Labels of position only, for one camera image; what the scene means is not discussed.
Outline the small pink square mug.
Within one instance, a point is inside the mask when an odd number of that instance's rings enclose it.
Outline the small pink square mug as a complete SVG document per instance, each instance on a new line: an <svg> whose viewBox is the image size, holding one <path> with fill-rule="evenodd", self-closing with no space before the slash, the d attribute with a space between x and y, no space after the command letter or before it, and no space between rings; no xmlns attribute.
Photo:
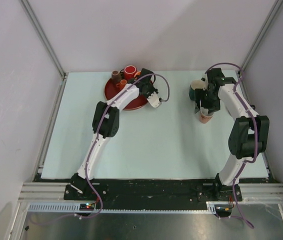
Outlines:
<svg viewBox="0 0 283 240"><path fill-rule="evenodd" d="M201 109L200 114L199 114L199 121L202 124L206 124L208 123L212 117L213 117L213 113L209 113L209 111L207 109Z"/></svg>

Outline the dark green mug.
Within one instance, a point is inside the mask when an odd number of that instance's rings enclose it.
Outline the dark green mug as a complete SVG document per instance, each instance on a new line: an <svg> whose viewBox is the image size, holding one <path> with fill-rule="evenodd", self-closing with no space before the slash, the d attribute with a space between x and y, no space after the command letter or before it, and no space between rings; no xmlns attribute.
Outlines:
<svg viewBox="0 0 283 240"><path fill-rule="evenodd" d="M190 83L189 86L189 90L188 90L188 96L190 98L191 101L195 101L196 100L196 96L197 96L197 92L198 91L204 91L207 88L207 83L206 80L202 80L202 79L197 79L197 80L193 80Z"/></svg>

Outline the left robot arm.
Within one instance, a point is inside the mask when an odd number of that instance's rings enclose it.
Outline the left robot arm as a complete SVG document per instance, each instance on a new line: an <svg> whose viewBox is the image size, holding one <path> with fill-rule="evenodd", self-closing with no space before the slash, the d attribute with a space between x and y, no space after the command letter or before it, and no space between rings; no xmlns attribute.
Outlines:
<svg viewBox="0 0 283 240"><path fill-rule="evenodd" d="M120 91L106 102L98 102L95 108L92 131L93 137L85 159L70 179L70 186L82 200L88 199L93 192L89 181L94 178L94 168L108 141L113 138L120 126L121 111L138 97L145 97L153 108L161 104L158 89L154 87L156 74L143 68L140 74L130 78Z"/></svg>

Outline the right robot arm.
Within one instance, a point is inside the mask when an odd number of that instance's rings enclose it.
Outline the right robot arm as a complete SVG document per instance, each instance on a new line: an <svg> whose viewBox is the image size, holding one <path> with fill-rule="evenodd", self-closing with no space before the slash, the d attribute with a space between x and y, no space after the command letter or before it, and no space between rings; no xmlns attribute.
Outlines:
<svg viewBox="0 0 283 240"><path fill-rule="evenodd" d="M195 102L194 112L206 123L221 104L234 120L228 148L230 155L223 169L216 175L212 186L200 186L197 198L200 201L228 201L240 199L238 185L240 175L248 164L256 162L266 150L270 120L257 113L238 90L239 81L223 74L221 68L210 67L201 79L189 86L189 98Z"/></svg>

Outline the small orange cup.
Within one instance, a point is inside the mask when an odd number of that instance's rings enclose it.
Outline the small orange cup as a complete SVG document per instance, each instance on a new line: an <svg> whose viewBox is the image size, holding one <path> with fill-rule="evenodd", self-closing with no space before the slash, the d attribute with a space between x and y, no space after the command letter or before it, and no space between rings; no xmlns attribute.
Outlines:
<svg viewBox="0 0 283 240"><path fill-rule="evenodd" d="M127 82L126 79L122 79L116 84L116 87L121 91L121 90L124 89L124 87L126 86L127 83L128 82Z"/></svg>

